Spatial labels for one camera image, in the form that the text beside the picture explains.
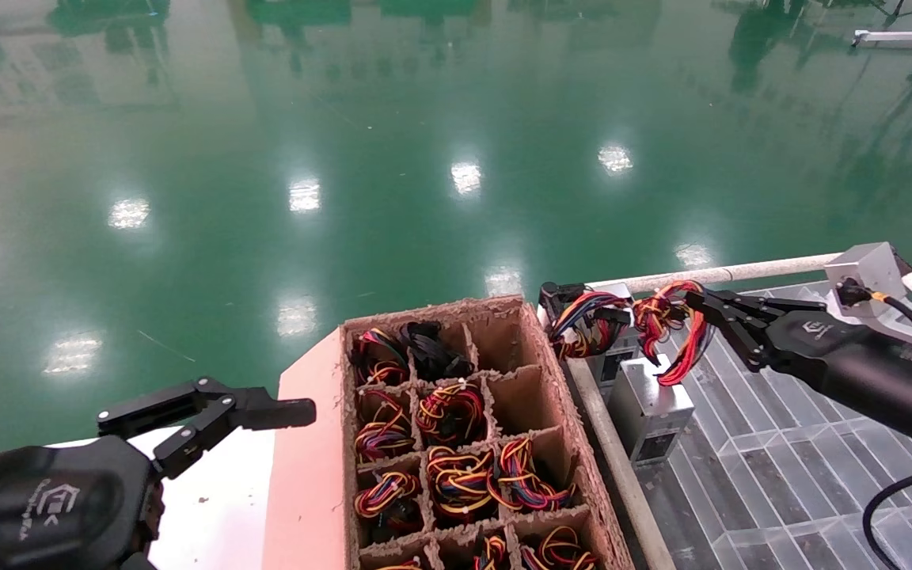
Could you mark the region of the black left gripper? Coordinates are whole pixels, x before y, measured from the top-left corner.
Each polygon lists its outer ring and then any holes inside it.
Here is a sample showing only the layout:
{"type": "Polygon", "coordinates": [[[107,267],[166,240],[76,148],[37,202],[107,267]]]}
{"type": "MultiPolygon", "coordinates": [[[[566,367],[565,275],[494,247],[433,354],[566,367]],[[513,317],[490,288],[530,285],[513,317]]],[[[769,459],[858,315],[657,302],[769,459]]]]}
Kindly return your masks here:
{"type": "Polygon", "coordinates": [[[0,569],[152,568],[162,483],[120,438],[184,423],[225,396],[223,383],[199,378],[99,412],[106,437],[91,443],[0,452],[0,569]]]}

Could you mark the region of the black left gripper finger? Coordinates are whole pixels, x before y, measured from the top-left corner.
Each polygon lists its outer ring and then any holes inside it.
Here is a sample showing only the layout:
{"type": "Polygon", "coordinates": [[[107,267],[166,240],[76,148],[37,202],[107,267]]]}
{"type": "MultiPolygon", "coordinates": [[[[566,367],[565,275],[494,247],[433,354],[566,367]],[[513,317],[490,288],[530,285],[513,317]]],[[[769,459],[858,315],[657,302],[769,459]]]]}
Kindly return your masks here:
{"type": "Polygon", "coordinates": [[[302,428],[317,419],[311,398],[276,400],[263,387],[243,387],[208,394],[198,412],[189,415],[180,435],[170,436],[154,450],[159,477],[177,479],[237,429],[269,431],[302,428]]]}

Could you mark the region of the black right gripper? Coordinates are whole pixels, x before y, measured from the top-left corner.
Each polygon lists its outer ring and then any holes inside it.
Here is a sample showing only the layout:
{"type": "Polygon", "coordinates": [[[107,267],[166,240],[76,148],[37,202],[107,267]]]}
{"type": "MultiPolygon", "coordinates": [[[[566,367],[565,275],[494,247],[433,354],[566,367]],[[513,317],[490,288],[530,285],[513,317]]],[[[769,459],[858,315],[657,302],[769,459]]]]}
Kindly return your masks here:
{"type": "Polygon", "coordinates": [[[685,302],[750,372],[768,366],[912,438],[912,344],[837,320],[824,302],[709,289],[687,292],[685,302]],[[754,320],[776,321],[764,335],[754,320]]]}

